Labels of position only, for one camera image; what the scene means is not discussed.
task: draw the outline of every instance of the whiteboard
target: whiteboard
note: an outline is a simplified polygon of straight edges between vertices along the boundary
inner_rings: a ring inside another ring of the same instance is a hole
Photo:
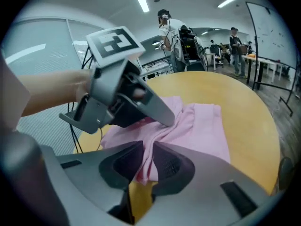
[[[296,68],[297,47],[291,32],[279,13],[266,7],[246,3],[257,35],[258,57],[280,60],[281,63]]]

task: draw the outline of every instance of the person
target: person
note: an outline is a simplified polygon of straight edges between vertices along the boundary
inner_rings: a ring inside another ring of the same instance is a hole
[[[162,41],[160,42],[159,48],[161,50],[171,51],[171,62],[174,72],[183,72],[186,64],[182,61],[178,61],[174,54],[175,39],[174,35],[183,25],[186,24],[180,20],[173,19],[169,11],[162,9],[158,12],[159,21],[159,36]]]
[[[246,78],[245,75],[245,60],[242,58],[242,50],[240,46],[242,45],[242,42],[240,41],[239,37],[237,37],[237,31],[235,27],[231,27],[231,36],[230,36],[230,46],[231,46],[231,54],[234,60],[234,68],[235,68],[235,76],[241,76],[243,78]],[[241,72],[239,74],[239,68],[238,68],[238,63],[240,62],[241,64]]]
[[[31,97],[22,116],[66,103],[79,102],[89,92],[92,70],[68,70],[19,76]],[[133,98],[142,99],[144,90],[135,89]]]
[[[213,40],[210,40],[210,42],[211,42],[211,46],[217,45]]]
[[[230,64],[231,62],[231,52],[230,52],[230,49],[229,49],[229,46],[226,45],[225,46],[225,49],[226,49],[226,54],[225,54],[225,59],[228,61],[228,63]]]
[[[226,52],[226,47],[222,43],[220,43],[220,47],[223,52]]]
[[[251,41],[248,42],[248,44],[249,44],[249,46],[248,46],[248,54],[253,53],[251,43],[252,43]]]

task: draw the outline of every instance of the yellow table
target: yellow table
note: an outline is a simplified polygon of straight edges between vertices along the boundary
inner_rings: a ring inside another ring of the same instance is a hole
[[[163,97],[180,96],[185,104],[216,104],[222,108],[222,123],[231,164],[248,175],[267,193],[275,185],[280,161],[276,126],[264,102],[243,83],[212,72],[182,72],[160,76],[147,84]],[[100,131],[83,132],[79,138],[84,152],[97,149]],[[133,214],[140,218],[151,205],[151,184],[130,184]]]

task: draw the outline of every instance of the pink cloth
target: pink cloth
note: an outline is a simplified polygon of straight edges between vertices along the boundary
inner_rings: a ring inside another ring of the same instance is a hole
[[[136,177],[139,182],[145,184],[147,180],[158,180],[152,159],[154,141],[183,146],[230,163],[219,105],[193,103],[184,106],[180,97],[162,97],[162,100],[174,112],[173,126],[166,127],[148,117],[127,128],[112,126],[101,142],[104,148],[110,148],[131,141],[143,141],[143,162]]]

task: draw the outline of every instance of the jeans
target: jeans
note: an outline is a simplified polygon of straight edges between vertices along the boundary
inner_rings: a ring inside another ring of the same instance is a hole
[[[228,63],[230,64],[230,55],[225,54],[225,59],[228,61]]]
[[[172,63],[173,69],[174,69],[174,73],[184,72],[186,64],[183,63],[182,61],[177,60],[174,56],[173,51],[171,52],[170,58],[171,58],[171,63]]]
[[[236,55],[232,55],[232,56],[235,61],[235,63],[234,63],[235,74],[239,73],[238,63],[240,62],[240,64],[241,64],[240,75],[244,76],[245,75],[245,66],[246,66],[245,60],[243,59],[243,57],[241,55],[236,54]]]

